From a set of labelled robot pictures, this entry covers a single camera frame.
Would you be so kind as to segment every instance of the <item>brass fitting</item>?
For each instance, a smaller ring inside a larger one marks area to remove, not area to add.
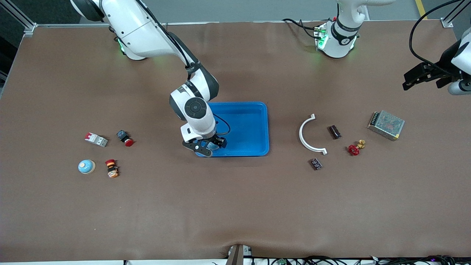
[[[365,148],[365,140],[359,140],[357,144],[358,149],[363,149]]]

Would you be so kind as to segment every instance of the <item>robotic arm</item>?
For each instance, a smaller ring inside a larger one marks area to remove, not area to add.
[[[218,95],[219,84],[188,47],[157,21],[141,0],[70,0],[75,10],[92,21],[107,21],[123,53],[133,60],[176,55],[188,78],[170,94],[170,106],[187,123],[181,127],[183,146],[210,157],[226,147],[216,132],[216,121],[207,101]]]
[[[471,28],[463,33],[460,40],[445,50],[440,60],[434,65],[419,63],[404,74],[404,90],[416,84],[435,79],[437,87],[442,88],[451,83],[448,92],[452,95],[471,94]]]
[[[365,14],[361,6],[385,6],[395,0],[337,0],[337,19],[315,29],[316,47],[332,58],[342,58],[353,49]]]

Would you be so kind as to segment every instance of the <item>perforated metal box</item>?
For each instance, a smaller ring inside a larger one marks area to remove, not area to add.
[[[371,121],[368,124],[368,129],[391,141],[396,141],[399,139],[404,122],[404,120],[382,110],[379,113],[373,113],[373,117],[371,117]]]

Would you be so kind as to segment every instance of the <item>light blue round object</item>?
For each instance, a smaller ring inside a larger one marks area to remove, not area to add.
[[[79,163],[79,171],[82,174],[90,174],[95,170],[95,162],[91,160],[83,160]]]

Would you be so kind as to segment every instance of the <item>white block with red end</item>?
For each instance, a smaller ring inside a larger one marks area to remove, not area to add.
[[[94,133],[88,133],[86,136],[85,136],[85,141],[88,141],[88,142],[91,142],[91,143],[94,143],[96,145],[99,145],[101,147],[105,147],[106,146],[106,143],[108,143],[108,140],[97,135],[97,134],[94,134]]]

